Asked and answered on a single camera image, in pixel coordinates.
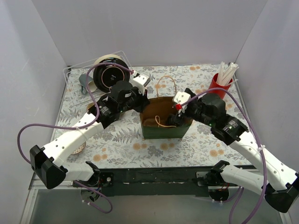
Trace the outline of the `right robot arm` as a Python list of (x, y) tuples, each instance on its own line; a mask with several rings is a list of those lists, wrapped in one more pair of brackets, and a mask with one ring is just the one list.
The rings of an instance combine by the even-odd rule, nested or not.
[(243, 171), (229, 162), (220, 161), (204, 176), (208, 185), (225, 182), (241, 185), (261, 194), (275, 210), (286, 213), (299, 197), (299, 174), (277, 159), (264, 146), (258, 146), (254, 135), (238, 118), (226, 112), (226, 103), (215, 93), (197, 97), (178, 91), (172, 101), (177, 114), (171, 119), (177, 123), (191, 118), (211, 128), (214, 137), (245, 157), (261, 174)]

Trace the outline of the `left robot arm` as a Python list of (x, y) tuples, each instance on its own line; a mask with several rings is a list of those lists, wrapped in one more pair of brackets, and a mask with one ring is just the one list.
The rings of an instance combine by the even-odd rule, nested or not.
[(110, 93), (104, 95), (77, 122), (82, 129), (67, 131), (43, 147), (33, 146), (30, 150), (30, 163), (33, 171), (48, 189), (53, 189), (63, 181), (78, 180), (90, 187), (100, 180), (100, 170), (90, 161), (67, 163), (66, 159), (88, 139), (102, 132), (117, 121), (120, 114), (128, 110), (143, 112), (150, 101), (146, 86), (149, 79), (136, 77), (131, 82), (118, 81)]

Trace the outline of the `green paper bag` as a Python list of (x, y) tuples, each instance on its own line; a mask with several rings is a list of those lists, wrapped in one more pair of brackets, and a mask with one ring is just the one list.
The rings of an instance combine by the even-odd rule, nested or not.
[(172, 97), (161, 97), (157, 93), (157, 96), (149, 101), (150, 104), (139, 114), (143, 138), (146, 140), (183, 138), (193, 120), (177, 114)]

